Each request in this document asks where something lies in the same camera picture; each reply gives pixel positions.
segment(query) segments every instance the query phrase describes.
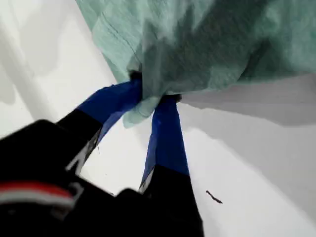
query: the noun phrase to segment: teal fabric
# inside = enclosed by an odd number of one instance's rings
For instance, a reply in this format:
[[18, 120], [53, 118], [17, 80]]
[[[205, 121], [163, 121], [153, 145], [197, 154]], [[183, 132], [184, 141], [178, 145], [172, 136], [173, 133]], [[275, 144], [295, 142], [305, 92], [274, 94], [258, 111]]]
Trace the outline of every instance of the teal fabric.
[[132, 126], [164, 94], [316, 71], [315, 0], [77, 0], [118, 82], [143, 72]]

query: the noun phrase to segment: white surface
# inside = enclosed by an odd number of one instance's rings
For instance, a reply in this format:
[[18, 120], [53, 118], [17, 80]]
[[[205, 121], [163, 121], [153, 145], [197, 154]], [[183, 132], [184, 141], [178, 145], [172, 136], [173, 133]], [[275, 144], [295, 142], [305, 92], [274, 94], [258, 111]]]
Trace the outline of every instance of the white surface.
[[[35, 119], [57, 121], [114, 82], [75, 1], [0, 0], [0, 18], [1, 137]], [[315, 80], [235, 86], [179, 104], [207, 236], [316, 236]], [[113, 193], [137, 189], [150, 123], [126, 130], [119, 121], [82, 175]]]

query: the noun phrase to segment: white wall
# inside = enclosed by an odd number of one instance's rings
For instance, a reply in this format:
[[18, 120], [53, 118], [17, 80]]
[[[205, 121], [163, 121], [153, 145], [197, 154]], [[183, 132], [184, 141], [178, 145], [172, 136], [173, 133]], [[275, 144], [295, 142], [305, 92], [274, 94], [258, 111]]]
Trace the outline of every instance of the white wall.
[[[75, 1], [0, 0], [0, 19], [1, 137], [39, 118], [57, 121], [115, 81]], [[316, 236], [315, 80], [184, 96], [178, 108], [207, 236]], [[119, 121], [82, 175], [113, 193], [138, 188], [150, 129], [150, 119], [128, 130]]]

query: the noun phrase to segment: white stripe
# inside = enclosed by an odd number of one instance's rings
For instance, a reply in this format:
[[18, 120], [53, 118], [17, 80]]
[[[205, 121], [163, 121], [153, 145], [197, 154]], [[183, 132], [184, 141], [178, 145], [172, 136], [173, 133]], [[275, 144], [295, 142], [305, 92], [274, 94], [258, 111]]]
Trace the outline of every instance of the white stripe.
[[45, 194], [26, 190], [8, 191], [0, 193], [0, 204], [14, 202], [37, 202], [43, 205], [57, 204], [73, 207], [75, 202], [71, 197], [61, 197], [54, 194]]

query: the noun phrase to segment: red stripe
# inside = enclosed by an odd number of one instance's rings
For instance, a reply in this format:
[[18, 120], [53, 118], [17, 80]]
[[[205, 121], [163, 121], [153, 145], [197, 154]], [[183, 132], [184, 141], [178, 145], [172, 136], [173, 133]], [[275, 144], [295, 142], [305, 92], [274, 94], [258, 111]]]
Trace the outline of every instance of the red stripe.
[[0, 192], [13, 190], [30, 190], [72, 198], [72, 195], [68, 190], [60, 188], [53, 184], [42, 183], [37, 181], [15, 181], [0, 183]]

